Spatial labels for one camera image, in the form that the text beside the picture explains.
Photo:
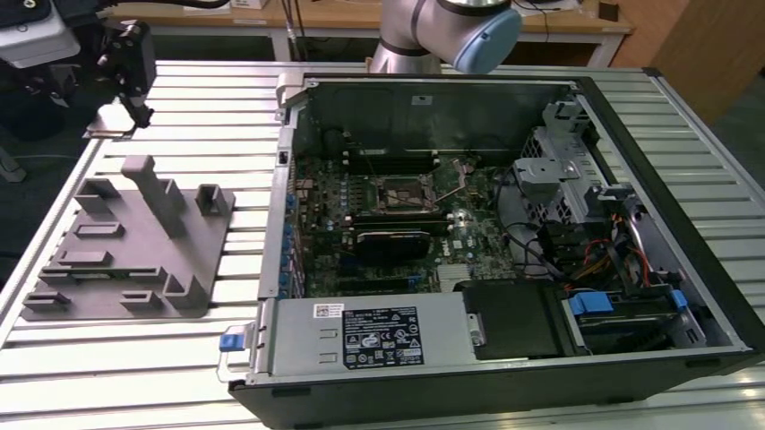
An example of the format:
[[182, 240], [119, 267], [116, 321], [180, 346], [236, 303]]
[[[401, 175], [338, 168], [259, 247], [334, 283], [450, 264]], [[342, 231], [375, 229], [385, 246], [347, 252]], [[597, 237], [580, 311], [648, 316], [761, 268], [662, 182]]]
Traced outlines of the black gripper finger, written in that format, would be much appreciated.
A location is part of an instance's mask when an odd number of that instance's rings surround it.
[[28, 94], [24, 124], [32, 128], [62, 128], [71, 116], [90, 113], [80, 90], [80, 66], [34, 66], [18, 77]]
[[138, 128], [151, 124], [154, 110], [146, 98], [156, 78], [156, 57], [150, 25], [144, 21], [106, 21], [98, 69]]

